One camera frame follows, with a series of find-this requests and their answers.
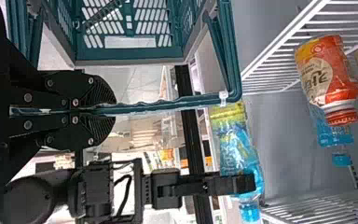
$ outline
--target blue bottle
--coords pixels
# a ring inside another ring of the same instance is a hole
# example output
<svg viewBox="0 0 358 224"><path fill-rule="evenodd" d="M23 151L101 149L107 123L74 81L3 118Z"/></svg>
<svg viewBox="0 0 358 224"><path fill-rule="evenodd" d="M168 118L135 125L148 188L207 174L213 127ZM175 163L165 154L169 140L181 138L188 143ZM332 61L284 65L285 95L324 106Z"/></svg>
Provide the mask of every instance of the blue bottle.
<svg viewBox="0 0 358 224"><path fill-rule="evenodd" d="M349 126L330 127L321 108L311 104L309 104L309 108L310 116L316 126L318 144L332 150L332 161L335 166L347 167L351 165L351 155L346 147L354 141L351 128Z"/></svg>
<svg viewBox="0 0 358 224"><path fill-rule="evenodd" d="M255 175L256 190L234 197L240 201L243 223L261 223L259 198L265 191L264 177L247 132L246 119L243 103L214 107L211 113L213 131L220 140L221 175Z"/></svg>

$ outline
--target orange label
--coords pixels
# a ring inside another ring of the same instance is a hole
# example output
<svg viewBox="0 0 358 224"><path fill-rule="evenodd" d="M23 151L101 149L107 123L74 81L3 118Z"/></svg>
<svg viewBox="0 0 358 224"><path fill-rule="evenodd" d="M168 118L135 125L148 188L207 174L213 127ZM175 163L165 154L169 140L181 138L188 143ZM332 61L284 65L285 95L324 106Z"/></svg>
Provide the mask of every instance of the orange label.
<svg viewBox="0 0 358 224"><path fill-rule="evenodd" d="M205 158L206 166L212 166L212 157Z"/></svg>
<svg viewBox="0 0 358 224"><path fill-rule="evenodd" d="M311 104L323 106L354 100L358 82L351 77L350 65L339 35L312 39L296 51L297 69Z"/></svg>

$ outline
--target gatorade bottle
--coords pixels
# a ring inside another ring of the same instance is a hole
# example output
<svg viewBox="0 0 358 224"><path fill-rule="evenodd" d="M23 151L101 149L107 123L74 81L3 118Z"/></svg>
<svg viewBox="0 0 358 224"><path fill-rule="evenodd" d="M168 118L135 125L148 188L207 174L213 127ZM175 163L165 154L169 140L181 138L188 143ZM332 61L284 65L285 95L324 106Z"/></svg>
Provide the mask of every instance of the gatorade bottle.
<svg viewBox="0 0 358 224"><path fill-rule="evenodd" d="M309 104L309 107L310 116L318 134L318 144L332 150L332 161L336 167L351 165L351 155L346 147L353 143L351 128L349 126L330 127L321 108L311 104Z"/></svg>
<svg viewBox="0 0 358 224"><path fill-rule="evenodd" d="M247 132L246 119L243 103L214 107L211 113L213 131L220 139L221 175L255 175L256 190L234 196L240 201L243 223L262 223L258 200L264 194L264 177Z"/></svg>

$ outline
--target black cable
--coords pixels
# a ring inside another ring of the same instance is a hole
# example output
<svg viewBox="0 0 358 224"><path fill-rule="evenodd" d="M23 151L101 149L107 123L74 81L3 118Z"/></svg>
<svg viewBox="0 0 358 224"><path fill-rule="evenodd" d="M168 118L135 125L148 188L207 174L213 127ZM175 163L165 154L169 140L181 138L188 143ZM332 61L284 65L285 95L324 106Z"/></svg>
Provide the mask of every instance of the black cable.
<svg viewBox="0 0 358 224"><path fill-rule="evenodd" d="M121 166L119 166L119 167L114 167L113 170L121 170L121 169L126 168L126 167L129 166L129 165L131 165L130 162L129 162L129 163L125 163L125 164L123 164L123 165L121 165Z"/></svg>
<svg viewBox="0 0 358 224"><path fill-rule="evenodd" d="M121 216L121 214L123 213L124 207L126 206L126 203L127 203L128 199L129 199L132 176L131 175L123 175L120 179L115 181L115 186L116 186L117 184L123 182L125 179L128 179L127 186L126 186L126 193L124 195L123 202L121 203L120 207L117 210L117 214L116 214L117 217Z"/></svg>

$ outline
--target metal rack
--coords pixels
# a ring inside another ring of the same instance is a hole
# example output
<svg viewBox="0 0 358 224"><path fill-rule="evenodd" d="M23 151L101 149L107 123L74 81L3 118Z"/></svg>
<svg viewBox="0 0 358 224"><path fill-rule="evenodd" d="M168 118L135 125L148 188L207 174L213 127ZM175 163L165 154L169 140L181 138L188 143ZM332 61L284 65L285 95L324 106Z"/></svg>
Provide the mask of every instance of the metal rack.
<svg viewBox="0 0 358 224"><path fill-rule="evenodd" d="M272 205L262 210L271 224L358 223L358 190L338 195L323 195L302 201Z"/></svg>
<svg viewBox="0 0 358 224"><path fill-rule="evenodd" d="M241 72L243 94L300 91L295 50L327 34L340 34L349 56L358 49L358 0L312 0Z"/></svg>

